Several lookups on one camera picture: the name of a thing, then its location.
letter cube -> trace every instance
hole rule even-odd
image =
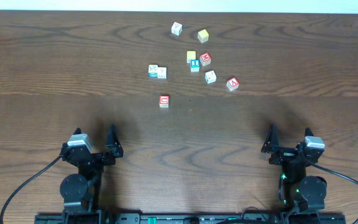
[[[160,107],[161,108],[169,107],[169,96],[160,96]]]
[[[157,77],[158,65],[149,65],[149,77]]]
[[[157,78],[167,78],[167,68],[159,67],[157,69]]]
[[[209,65],[211,63],[211,61],[212,61],[212,58],[208,52],[200,55],[200,62],[203,66]]]
[[[230,91],[235,90],[236,88],[238,88],[240,85],[239,81],[233,77],[231,79],[229,79],[229,81],[227,81],[226,86],[229,88]]]
[[[195,51],[187,51],[187,63],[190,63],[191,60],[196,60]]]
[[[190,70],[192,72],[199,72],[200,71],[200,60],[191,60]]]
[[[207,42],[208,37],[209,37],[209,34],[206,31],[206,29],[203,29],[203,30],[198,32],[198,40],[200,40],[201,43]]]
[[[205,73],[205,80],[208,84],[216,81],[216,75],[214,70]]]
[[[172,34],[180,35],[182,25],[180,23],[174,22],[171,28]]]

white wall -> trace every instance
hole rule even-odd
[[[358,14],[358,0],[0,0],[0,9]]]

yellow cube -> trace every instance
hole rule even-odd
[[[196,60],[195,51],[187,51],[187,63],[190,63],[191,60]]]
[[[209,34],[206,31],[206,29],[203,29],[203,30],[198,32],[198,40],[200,40],[201,43],[207,42],[208,37],[209,37]]]

wooden table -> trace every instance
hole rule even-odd
[[[212,63],[190,73],[187,50]],[[149,79],[149,64],[168,78]],[[218,79],[207,85],[212,69]],[[233,76],[241,84],[230,92]],[[260,153],[270,123],[292,147],[309,126],[327,145],[319,164],[358,180],[358,15],[0,11],[0,211],[75,128],[97,152],[111,123],[124,157],[103,177],[100,204],[110,209],[282,206],[280,167]],[[358,217],[358,186],[307,171],[328,181],[325,211]],[[58,162],[16,195],[5,222],[61,212],[60,182],[75,172]]]

wooden tabletop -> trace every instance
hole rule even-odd
[[[187,50],[209,52],[211,64],[191,73]],[[150,79],[149,64],[168,78]],[[209,70],[218,78],[207,85]],[[231,77],[241,83],[232,92]],[[98,152],[110,124],[124,157],[105,170],[102,206],[281,207],[281,168],[260,152],[270,123],[291,147],[310,127],[327,145],[318,164],[358,180],[358,15],[0,11],[0,211],[77,127]],[[5,223],[61,212],[60,182],[76,172],[58,162],[14,197]],[[328,181],[324,211],[358,217],[358,186],[307,173]]]

